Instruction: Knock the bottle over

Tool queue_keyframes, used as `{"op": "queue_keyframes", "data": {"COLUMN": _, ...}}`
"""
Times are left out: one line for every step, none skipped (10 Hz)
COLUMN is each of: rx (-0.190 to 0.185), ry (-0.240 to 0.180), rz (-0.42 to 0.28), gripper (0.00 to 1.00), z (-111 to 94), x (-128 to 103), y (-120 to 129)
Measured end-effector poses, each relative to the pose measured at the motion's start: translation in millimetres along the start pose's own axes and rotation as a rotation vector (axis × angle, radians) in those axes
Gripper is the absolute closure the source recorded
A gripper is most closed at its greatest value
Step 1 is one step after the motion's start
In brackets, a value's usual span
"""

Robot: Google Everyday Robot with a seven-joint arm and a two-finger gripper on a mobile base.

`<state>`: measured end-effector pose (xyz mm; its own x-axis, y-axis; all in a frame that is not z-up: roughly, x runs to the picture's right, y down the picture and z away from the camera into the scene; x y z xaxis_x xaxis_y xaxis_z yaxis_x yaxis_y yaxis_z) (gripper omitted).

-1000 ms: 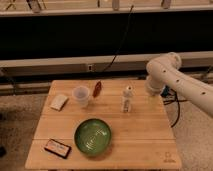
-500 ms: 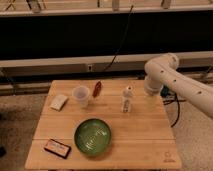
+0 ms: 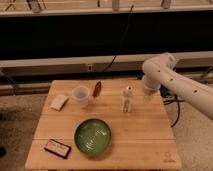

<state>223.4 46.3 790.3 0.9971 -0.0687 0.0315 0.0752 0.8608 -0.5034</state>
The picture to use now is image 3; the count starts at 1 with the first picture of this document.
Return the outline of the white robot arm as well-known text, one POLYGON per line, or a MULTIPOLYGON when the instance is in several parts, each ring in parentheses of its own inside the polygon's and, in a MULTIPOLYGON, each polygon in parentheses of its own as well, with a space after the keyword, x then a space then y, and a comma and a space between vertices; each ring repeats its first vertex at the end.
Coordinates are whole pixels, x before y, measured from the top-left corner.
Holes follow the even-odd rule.
POLYGON ((154 94, 163 85, 213 121, 213 88, 176 73, 177 63, 170 53, 145 60, 142 64, 144 92, 154 94))

